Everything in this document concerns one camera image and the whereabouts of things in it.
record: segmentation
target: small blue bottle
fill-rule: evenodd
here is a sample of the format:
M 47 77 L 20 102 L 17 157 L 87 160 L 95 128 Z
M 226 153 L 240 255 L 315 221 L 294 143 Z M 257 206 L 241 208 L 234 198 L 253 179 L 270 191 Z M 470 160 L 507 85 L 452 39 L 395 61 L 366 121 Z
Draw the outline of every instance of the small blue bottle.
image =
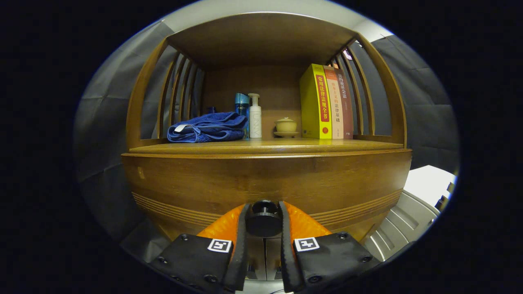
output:
M 249 138 L 249 99 L 249 96 L 242 93 L 236 93 L 236 97 L 234 99 L 236 113 L 247 117 L 247 124 L 245 124 L 244 129 L 244 138 Z

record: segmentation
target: book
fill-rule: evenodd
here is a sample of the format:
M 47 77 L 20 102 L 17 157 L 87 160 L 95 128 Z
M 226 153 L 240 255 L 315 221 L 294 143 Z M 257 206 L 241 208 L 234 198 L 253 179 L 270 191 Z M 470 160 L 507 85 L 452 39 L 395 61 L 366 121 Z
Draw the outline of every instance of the book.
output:
M 343 107 L 338 77 L 334 67 L 324 65 L 325 79 L 327 81 L 328 95 L 331 101 L 332 139 L 343 139 Z
M 331 101 L 323 66 L 311 64 L 300 78 L 302 137 L 332 139 Z
M 339 93 L 343 111 L 343 139 L 352 139 L 354 135 L 353 104 L 350 100 L 349 84 L 342 69 L 334 68 L 338 78 Z

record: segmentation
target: blue towel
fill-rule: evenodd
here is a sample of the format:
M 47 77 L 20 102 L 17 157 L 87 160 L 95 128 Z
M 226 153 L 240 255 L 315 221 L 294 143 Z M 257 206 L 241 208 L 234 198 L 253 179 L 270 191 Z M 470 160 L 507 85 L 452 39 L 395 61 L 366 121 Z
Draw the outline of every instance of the blue towel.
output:
M 182 121 L 167 130 L 167 139 L 174 143 L 234 141 L 243 138 L 247 117 L 235 112 L 219 112 Z

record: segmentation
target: pump dispenser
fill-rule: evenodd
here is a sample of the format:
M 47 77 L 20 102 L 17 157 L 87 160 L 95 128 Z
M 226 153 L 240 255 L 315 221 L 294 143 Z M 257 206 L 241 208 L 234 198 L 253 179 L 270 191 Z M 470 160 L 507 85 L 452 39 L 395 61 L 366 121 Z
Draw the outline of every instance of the pump dispenser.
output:
M 258 106 L 259 94 L 249 93 L 250 98 L 253 100 L 253 105 L 249 107 L 249 137 L 250 138 L 261 138 L 262 137 L 262 108 Z

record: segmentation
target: shelf board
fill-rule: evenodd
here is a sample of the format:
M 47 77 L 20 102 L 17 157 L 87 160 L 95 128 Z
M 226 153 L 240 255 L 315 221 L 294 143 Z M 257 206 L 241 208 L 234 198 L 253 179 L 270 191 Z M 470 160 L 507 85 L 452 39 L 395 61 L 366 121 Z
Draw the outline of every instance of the shelf board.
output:
M 309 138 L 246 139 L 228 142 L 167 143 L 132 148 L 130 153 L 145 154 L 279 154 L 323 153 L 401 149 L 402 144 L 365 140 Z
M 356 33 L 310 16 L 260 12 L 204 22 L 167 38 L 204 70 L 325 64 Z

